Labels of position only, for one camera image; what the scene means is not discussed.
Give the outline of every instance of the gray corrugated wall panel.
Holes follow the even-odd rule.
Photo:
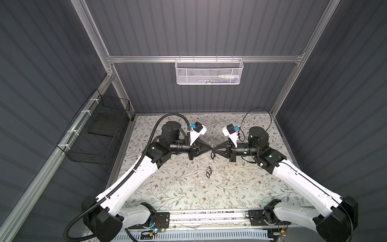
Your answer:
[[[357,199],[360,235],[387,215],[386,12],[342,0],[277,115],[301,168]]]
[[[87,0],[110,55],[297,55],[324,0]]]
[[[1,224],[106,72],[70,1],[1,1],[0,62]],[[54,176],[65,178],[49,183],[37,208],[50,201],[67,210],[52,206],[48,214],[34,209],[27,221],[39,220],[33,230],[23,226],[21,233],[44,235],[51,223],[44,216],[70,221],[86,196],[75,199],[71,191],[94,195],[103,190],[111,166],[65,160]],[[67,193],[56,192],[61,187]],[[78,211],[70,213],[71,206]]]
[[[292,63],[246,63],[239,85],[178,85],[173,63],[116,63],[138,113],[271,109]]]

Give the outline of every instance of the leaf pattern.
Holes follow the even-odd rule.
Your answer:
[[[160,117],[160,115],[136,117],[119,176],[122,176],[141,155],[148,142],[146,137],[149,137]],[[240,126],[243,117],[244,114],[189,115],[187,119],[191,123],[199,121],[205,125],[207,132],[200,139],[216,146],[227,140],[222,128],[228,124]],[[161,126],[167,121],[179,119],[174,116],[164,119],[155,136],[161,134]],[[182,128],[187,130],[186,125],[181,121],[180,123]],[[267,114],[246,116],[242,126],[246,142],[250,127],[260,126],[267,129],[269,124],[270,117]],[[274,123],[267,132],[270,136],[270,146],[289,157]],[[257,208],[264,207],[273,198],[298,206],[311,206],[290,186],[268,174],[258,165],[244,162],[240,157],[236,163],[230,163],[222,156],[216,156],[212,160],[210,154],[205,153],[193,161],[188,159],[187,154],[172,155],[170,160],[136,189],[124,207],[137,206],[145,201],[157,210]],[[208,166],[212,167],[210,179],[205,175]]]

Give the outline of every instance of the black corrugated cable conduit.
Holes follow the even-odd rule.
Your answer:
[[[160,124],[160,122],[168,117],[168,116],[179,116],[181,117],[182,119],[184,119],[184,121],[187,123],[187,138],[186,138],[186,144],[189,145],[190,144],[190,141],[191,141],[191,138],[190,138],[190,131],[191,131],[191,127],[190,127],[190,124],[187,120],[187,118],[180,114],[180,113],[168,113],[164,116],[162,116],[159,120],[157,120],[156,124],[154,125],[153,127],[153,130],[152,130],[152,133],[151,133],[151,136],[149,137],[149,140],[148,140],[148,143],[144,149],[144,151],[142,152],[142,155],[139,159],[139,161],[137,162],[137,164],[134,166],[134,168],[129,172],[129,174],[115,187],[113,188],[105,197],[101,198],[101,200],[99,200],[98,202],[96,202],[94,205],[92,205],[91,207],[89,207],[89,209],[87,209],[86,211],[84,211],[83,213],[81,213],[80,215],[76,216],[68,225],[67,227],[65,228],[64,232],[63,232],[63,238],[66,240],[66,241],[69,241],[69,242],[78,242],[78,241],[84,241],[84,240],[88,240],[88,239],[92,239],[95,237],[95,235],[88,235],[88,236],[84,236],[84,237],[71,237],[70,235],[68,235],[68,232],[70,231],[71,227],[78,221],[80,220],[84,215],[88,214],[89,212],[93,211],[97,206],[99,206],[101,203],[103,203],[104,201],[106,201],[106,197],[111,197],[111,195],[113,193],[115,193],[134,173],[134,171],[140,166],[142,160],[144,159],[146,153],[148,152],[149,150],[149,147],[151,146],[151,143],[152,143],[152,140],[153,140],[153,136],[154,136],[154,133],[156,132],[156,129],[157,129],[157,126]]]

